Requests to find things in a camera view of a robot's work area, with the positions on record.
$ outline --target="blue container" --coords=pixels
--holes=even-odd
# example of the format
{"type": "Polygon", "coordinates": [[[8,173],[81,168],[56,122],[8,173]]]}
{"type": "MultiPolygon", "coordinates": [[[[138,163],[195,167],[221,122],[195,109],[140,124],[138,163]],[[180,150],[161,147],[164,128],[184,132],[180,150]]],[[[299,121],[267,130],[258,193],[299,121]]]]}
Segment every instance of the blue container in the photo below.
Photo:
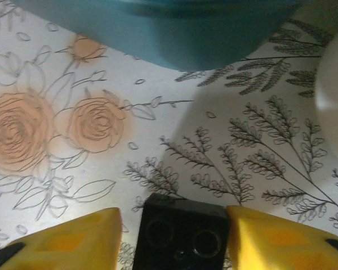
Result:
{"type": "Polygon", "coordinates": [[[305,0],[12,0],[129,55],[182,71],[256,50],[305,0]]]}

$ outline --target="floral wallpaper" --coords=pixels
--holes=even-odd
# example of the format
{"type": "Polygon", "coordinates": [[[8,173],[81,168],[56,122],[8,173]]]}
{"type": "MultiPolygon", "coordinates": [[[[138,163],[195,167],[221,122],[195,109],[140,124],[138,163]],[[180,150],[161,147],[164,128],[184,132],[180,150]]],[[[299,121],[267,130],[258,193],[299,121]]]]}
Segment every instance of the floral wallpaper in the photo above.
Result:
{"type": "Polygon", "coordinates": [[[237,63],[180,72],[0,0],[0,247],[119,207],[130,270],[151,192],[338,235],[338,160],[313,98],[332,38],[293,17],[237,63]]]}

